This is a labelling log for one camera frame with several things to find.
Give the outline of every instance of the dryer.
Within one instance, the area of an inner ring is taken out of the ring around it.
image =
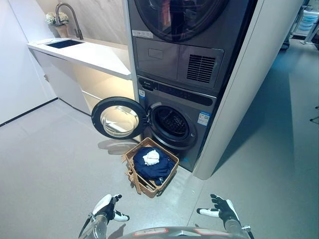
[[[124,97],[100,101],[92,111],[94,127],[106,137],[151,137],[193,171],[209,130],[213,96],[139,77],[140,103]]]
[[[257,0],[128,0],[136,73],[220,96]]]

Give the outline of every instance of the laundry basket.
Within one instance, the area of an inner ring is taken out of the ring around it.
[[[153,180],[146,180],[142,176],[140,176],[134,168],[134,162],[133,157],[134,155],[139,151],[142,147],[157,147],[160,150],[162,150],[172,162],[175,163],[173,169],[170,172],[170,175],[165,179],[162,185],[157,186]],[[171,152],[167,151],[163,147],[161,147],[159,144],[154,142],[151,138],[145,138],[141,143],[139,143],[137,146],[132,148],[130,151],[125,153],[123,155],[123,162],[127,161],[128,163],[128,171],[126,174],[129,177],[129,180],[135,184],[136,190],[139,194],[142,192],[145,193],[150,198],[153,198],[155,195],[160,195],[164,188],[167,186],[168,182],[171,180],[173,175],[176,173],[179,159],[173,155]]]

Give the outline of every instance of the gray floor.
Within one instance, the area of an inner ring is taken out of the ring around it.
[[[77,238],[105,194],[121,193],[108,238],[157,226],[223,230],[196,214],[210,193],[233,201],[255,238],[318,238],[319,54],[293,40],[272,69],[212,177],[178,169],[165,192],[150,199],[131,188],[120,163],[130,142],[97,133],[90,118],[55,101],[0,128],[1,238]]]

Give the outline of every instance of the flower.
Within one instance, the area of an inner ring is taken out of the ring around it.
[[[60,17],[60,22],[61,22],[61,24],[59,24],[60,26],[69,23],[69,18],[67,16],[67,14],[65,14],[63,12],[59,12],[59,17]],[[48,12],[45,15],[45,21],[49,25],[58,26],[58,24],[56,24],[56,14],[54,12]]]

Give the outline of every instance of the white countertop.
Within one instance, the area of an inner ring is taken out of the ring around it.
[[[128,50],[85,41],[80,41],[83,42],[81,44],[60,49],[47,46],[47,44],[67,39],[80,41],[71,38],[52,38],[31,42],[27,45],[30,49],[40,51],[48,55],[73,63],[82,64],[126,80],[131,79]]]

